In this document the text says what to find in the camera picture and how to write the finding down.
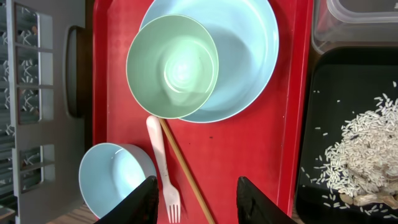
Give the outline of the rice food waste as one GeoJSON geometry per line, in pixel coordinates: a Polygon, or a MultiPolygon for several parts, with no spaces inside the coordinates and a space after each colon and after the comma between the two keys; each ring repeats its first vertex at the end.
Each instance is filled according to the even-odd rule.
{"type": "Polygon", "coordinates": [[[341,140],[322,150],[314,166],[300,171],[325,191],[322,206],[396,219],[397,100],[382,94],[375,101],[375,110],[345,121],[341,140]]]}

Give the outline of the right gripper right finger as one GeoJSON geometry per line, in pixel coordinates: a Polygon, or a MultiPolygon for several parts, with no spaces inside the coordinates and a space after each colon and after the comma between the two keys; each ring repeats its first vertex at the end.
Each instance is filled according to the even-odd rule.
{"type": "Polygon", "coordinates": [[[239,224],[296,224],[244,176],[238,178],[236,205],[239,224]]]}

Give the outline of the small light blue bowl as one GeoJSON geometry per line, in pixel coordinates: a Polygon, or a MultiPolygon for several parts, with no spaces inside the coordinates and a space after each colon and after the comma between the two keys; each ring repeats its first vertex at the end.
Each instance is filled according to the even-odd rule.
{"type": "Polygon", "coordinates": [[[88,208],[103,218],[151,175],[154,163],[141,148],[106,142],[86,152],[78,178],[88,208]]]}

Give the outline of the green bowl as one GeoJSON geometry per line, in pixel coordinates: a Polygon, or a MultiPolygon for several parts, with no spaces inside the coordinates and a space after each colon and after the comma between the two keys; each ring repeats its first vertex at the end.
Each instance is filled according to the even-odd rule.
{"type": "Polygon", "coordinates": [[[210,33],[191,17],[160,16],[140,29],[129,48],[129,89],[148,113],[178,119],[200,109],[218,79],[218,51],[210,33]]]}

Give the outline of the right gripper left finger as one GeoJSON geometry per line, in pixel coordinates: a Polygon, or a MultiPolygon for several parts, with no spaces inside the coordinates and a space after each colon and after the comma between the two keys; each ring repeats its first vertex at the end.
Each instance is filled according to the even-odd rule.
{"type": "Polygon", "coordinates": [[[158,181],[151,175],[95,224],[156,224],[158,207],[158,181]]]}

